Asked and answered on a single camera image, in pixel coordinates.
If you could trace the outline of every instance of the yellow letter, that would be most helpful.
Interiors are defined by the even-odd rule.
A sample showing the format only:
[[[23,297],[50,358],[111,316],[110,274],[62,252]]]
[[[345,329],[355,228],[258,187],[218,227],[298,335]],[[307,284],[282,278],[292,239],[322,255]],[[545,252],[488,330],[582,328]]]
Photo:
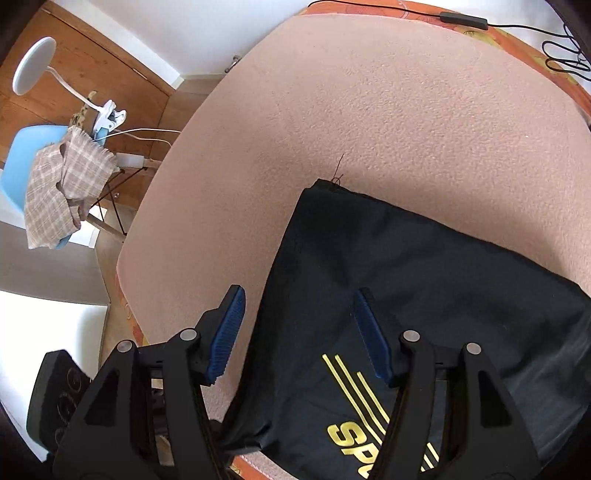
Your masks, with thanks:
[[[368,439],[361,427],[354,421],[346,421],[340,426],[340,429],[342,430],[342,435],[344,438],[339,436],[339,433],[341,432],[336,425],[330,425],[326,429],[332,441],[335,442],[339,447],[350,447],[354,443],[361,445]]]
[[[363,477],[363,478],[369,478],[369,471],[371,470],[371,467],[373,467],[373,463],[370,463],[369,465],[363,465],[359,467],[359,470],[357,470],[359,472],[359,474]]]
[[[355,448],[343,448],[341,450],[344,455],[355,455],[357,460],[361,463],[374,463],[378,457],[379,450],[373,443],[362,445],[361,447]]]

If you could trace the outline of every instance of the beige checkered fabric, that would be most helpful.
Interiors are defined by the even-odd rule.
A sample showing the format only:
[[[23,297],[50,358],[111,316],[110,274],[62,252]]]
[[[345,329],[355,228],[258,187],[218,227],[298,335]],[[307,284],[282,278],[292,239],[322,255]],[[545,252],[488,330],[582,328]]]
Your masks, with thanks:
[[[80,230],[116,166],[116,157],[79,127],[35,155],[25,199],[29,248],[55,248]]]

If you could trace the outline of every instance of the yellow stripe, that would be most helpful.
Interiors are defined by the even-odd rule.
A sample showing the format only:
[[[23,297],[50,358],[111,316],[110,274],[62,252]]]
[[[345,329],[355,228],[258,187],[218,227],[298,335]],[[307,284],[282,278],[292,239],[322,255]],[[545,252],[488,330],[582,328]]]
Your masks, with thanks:
[[[330,372],[333,374],[333,377],[335,378],[335,380],[337,381],[337,383],[340,385],[341,389],[343,390],[343,393],[347,396],[347,398],[351,402],[351,405],[353,405],[353,408],[357,412],[357,415],[359,415],[359,418],[361,419],[361,421],[365,425],[365,428],[368,429],[368,432],[370,432],[370,434],[375,438],[376,442],[378,442],[380,445],[382,445],[382,439],[380,437],[378,437],[378,434],[375,433],[375,431],[373,430],[373,428],[369,426],[368,421],[365,420],[365,417],[363,416],[363,412],[361,412],[361,409],[355,403],[355,400],[353,399],[353,397],[351,396],[351,394],[347,390],[347,387],[345,387],[345,384],[340,379],[339,374],[337,373],[337,371],[333,367],[332,363],[330,362],[330,359],[326,356],[326,354],[322,355],[322,359],[325,361],[326,365],[330,369]]]
[[[431,450],[431,453],[433,454],[433,458],[435,458],[435,461],[437,463],[439,463],[439,455],[437,454],[437,452],[435,451],[435,448],[433,448],[433,445],[431,445],[431,442],[429,442],[427,444],[427,446],[429,447],[429,450]]]
[[[357,376],[359,377],[359,380],[361,380],[361,383],[363,384],[363,386],[367,390],[367,393],[369,395],[369,398],[371,398],[374,401],[375,406],[378,408],[379,412],[382,414],[382,417],[384,417],[384,420],[386,421],[386,423],[390,423],[390,417],[388,417],[388,414],[382,408],[382,405],[380,404],[380,402],[378,400],[378,397],[375,396],[374,392],[371,390],[371,388],[369,387],[368,383],[365,381],[365,379],[364,379],[363,375],[361,374],[361,372],[357,372]]]
[[[338,355],[335,355],[335,359],[336,359],[337,363],[340,365],[343,373],[347,377],[347,380],[349,380],[349,383],[351,384],[351,387],[353,387],[353,390],[355,390],[355,393],[357,393],[357,396],[361,400],[361,403],[363,404],[363,406],[365,407],[365,409],[368,411],[369,416],[374,421],[374,423],[375,423],[376,427],[378,428],[378,430],[380,432],[382,432],[382,434],[386,435],[386,430],[384,430],[384,427],[382,427],[382,424],[379,422],[379,420],[374,415],[374,412],[372,411],[372,409],[370,408],[369,404],[365,400],[365,397],[359,391],[359,388],[357,387],[357,384],[353,381],[353,377],[351,377],[351,375],[349,373],[349,370],[347,370],[347,367],[345,367],[345,364],[343,363],[343,361],[340,359],[340,357]]]
[[[426,454],[423,455],[423,459],[425,460],[429,468],[433,468],[433,464],[431,463],[431,460],[429,460],[429,457]]]

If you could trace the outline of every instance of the gray surface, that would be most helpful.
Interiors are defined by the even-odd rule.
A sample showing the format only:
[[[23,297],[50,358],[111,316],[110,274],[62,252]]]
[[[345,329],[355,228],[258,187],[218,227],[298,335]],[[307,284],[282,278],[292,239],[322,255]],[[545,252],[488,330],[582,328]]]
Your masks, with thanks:
[[[0,290],[46,300],[109,305],[95,251],[68,243],[61,250],[27,247],[27,234],[0,222]]]

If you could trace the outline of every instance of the lamp head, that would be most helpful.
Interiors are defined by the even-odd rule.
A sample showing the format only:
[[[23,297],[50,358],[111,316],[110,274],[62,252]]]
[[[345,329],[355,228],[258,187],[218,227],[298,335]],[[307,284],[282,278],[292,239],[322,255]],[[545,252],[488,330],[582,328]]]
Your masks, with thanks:
[[[53,54],[56,52],[56,46],[57,43],[53,38],[45,37],[29,48],[12,78],[14,93],[24,95],[35,86],[49,66]]]

